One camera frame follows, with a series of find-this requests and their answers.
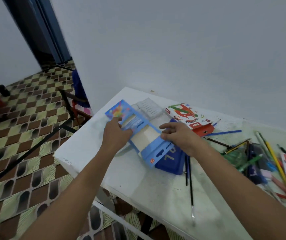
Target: blue cloth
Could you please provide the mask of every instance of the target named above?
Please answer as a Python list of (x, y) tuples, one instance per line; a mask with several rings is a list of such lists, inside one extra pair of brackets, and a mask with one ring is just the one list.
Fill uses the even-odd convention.
[[(87, 97), (83, 89), (79, 74), (77, 73), (77, 70), (74, 70), (72, 72), (72, 80), (73, 80), (73, 85), (74, 85), (75, 96), (77, 96), (80, 99), (87, 100)], [(85, 108), (90, 107), (89, 102), (80, 102), (80, 101), (76, 101), (76, 102), (82, 107), (85, 107)]]

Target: person's right hand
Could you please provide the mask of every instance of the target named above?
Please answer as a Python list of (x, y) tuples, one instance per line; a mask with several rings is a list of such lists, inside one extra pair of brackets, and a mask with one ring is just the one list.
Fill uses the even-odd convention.
[(195, 144), (200, 141), (200, 137), (181, 122), (169, 122), (160, 126), (161, 138), (166, 141), (173, 141), (189, 156), (193, 156)]

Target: person's left hand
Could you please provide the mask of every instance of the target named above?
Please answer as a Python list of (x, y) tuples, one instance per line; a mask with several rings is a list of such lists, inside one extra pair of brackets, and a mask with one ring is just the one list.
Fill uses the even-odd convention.
[(101, 149), (111, 150), (112, 153), (116, 154), (132, 136), (133, 131), (131, 129), (121, 130), (122, 126), (118, 123), (121, 120), (122, 117), (114, 117), (106, 123)]

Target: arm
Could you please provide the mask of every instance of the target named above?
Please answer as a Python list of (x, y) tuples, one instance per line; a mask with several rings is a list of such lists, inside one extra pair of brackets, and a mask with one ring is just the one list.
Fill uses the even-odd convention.
[(106, 124), (103, 142), (96, 156), (28, 228), (21, 240), (77, 238), (110, 162), (132, 135), (131, 130), (120, 129), (118, 121), (121, 120), (114, 117)]
[(254, 185), (183, 123), (167, 123), (161, 137), (195, 157), (255, 240), (286, 239), (286, 207)]

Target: doorway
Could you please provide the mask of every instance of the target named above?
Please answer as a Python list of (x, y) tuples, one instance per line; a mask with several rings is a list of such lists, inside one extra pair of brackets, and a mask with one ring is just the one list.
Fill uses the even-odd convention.
[(3, 0), (42, 70), (71, 60), (50, 0)]

